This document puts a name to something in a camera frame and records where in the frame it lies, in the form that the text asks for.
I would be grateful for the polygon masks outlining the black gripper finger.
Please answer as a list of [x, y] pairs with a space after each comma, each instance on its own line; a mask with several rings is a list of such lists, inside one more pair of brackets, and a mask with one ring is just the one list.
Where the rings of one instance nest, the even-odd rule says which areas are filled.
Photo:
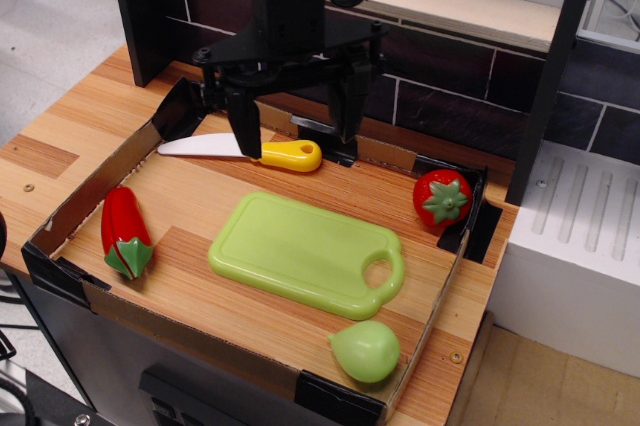
[[357, 135], [375, 76], [371, 63], [338, 64], [329, 69], [329, 112], [342, 142]]
[[251, 159], [262, 156], [260, 112], [254, 96], [244, 89], [227, 88], [227, 116], [243, 155]]

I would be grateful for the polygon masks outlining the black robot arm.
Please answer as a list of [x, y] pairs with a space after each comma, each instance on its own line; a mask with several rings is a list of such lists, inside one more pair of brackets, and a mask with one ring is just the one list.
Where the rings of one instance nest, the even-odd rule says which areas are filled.
[[323, 85], [335, 134], [357, 135], [367, 98], [382, 69], [388, 28], [378, 20], [329, 18], [325, 4], [353, 8], [364, 0], [252, 0], [249, 25], [197, 50], [201, 97], [224, 109], [241, 152], [262, 155], [260, 96]]

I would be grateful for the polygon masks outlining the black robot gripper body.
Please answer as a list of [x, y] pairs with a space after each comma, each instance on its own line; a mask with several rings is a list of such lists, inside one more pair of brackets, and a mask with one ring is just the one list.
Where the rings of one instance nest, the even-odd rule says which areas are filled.
[[329, 69], [371, 63], [376, 76], [387, 26], [378, 20], [328, 16], [325, 0], [252, 0], [245, 29], [197, 50], [200, 97], [212, 109], [227, 109], [227, 88], [254, 96], [315, 86], [327, 89]]

